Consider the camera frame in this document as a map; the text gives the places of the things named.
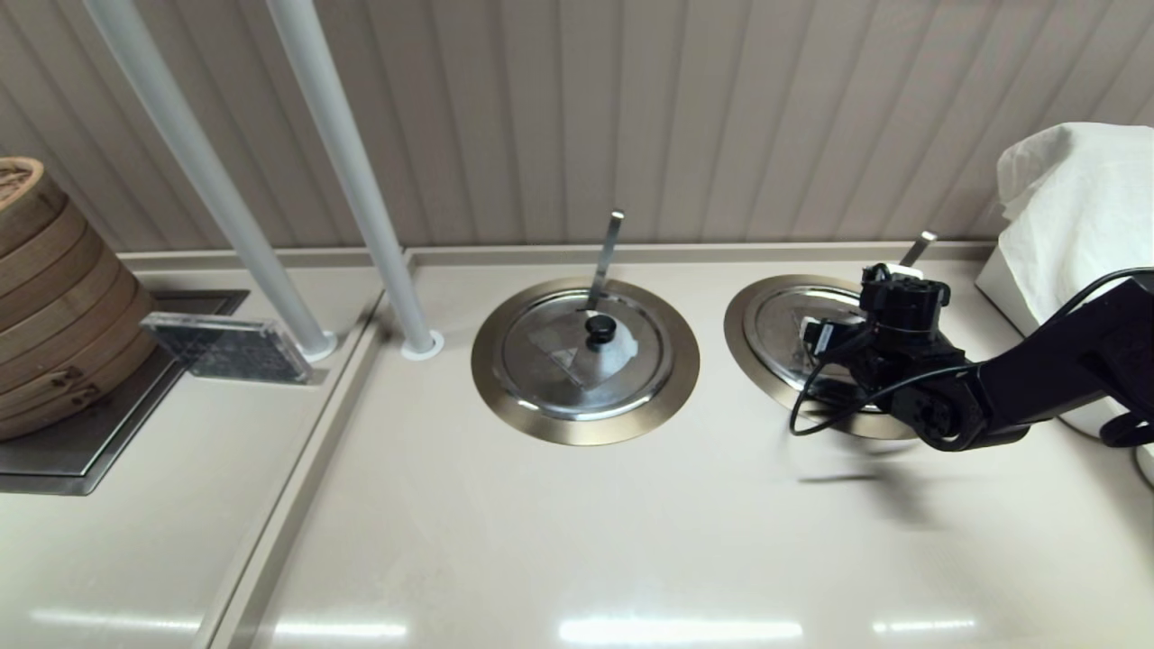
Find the white metal pole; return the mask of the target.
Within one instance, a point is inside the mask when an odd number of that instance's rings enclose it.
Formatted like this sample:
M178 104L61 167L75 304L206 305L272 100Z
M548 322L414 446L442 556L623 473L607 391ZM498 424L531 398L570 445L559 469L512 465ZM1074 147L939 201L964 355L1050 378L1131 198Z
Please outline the white metal pole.
M152 119L215 225L234 247L307 361L321 361L337 349L338 337L319 324L265 238L242 193L215 152L197 115L133 0L83 0L87 13L133 92Z
M444 336L429 327L409 274L379 178L364 148L343 90L314 0L265 0L300 92L325 147L334 176L362 234L370 261L403 333L400 353L424 361L444 349Z

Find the clear acrylic sign holder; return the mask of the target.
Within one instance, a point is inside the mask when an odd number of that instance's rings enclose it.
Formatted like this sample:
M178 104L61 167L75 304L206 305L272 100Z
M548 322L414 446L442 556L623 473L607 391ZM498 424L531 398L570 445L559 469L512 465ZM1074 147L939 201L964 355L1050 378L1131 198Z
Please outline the clear acrylic sign holder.
M152 312L140 322L178 365L202 379L309 385L313 370L275 320Z

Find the bamboo steamer stack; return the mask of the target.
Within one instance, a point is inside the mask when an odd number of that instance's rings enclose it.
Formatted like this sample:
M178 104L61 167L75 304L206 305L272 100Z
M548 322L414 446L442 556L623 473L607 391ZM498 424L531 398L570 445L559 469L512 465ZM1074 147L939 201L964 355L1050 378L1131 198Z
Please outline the bamboo steamer stack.
M153 294L42 161L0 159L0 441L110 395L155 352Z

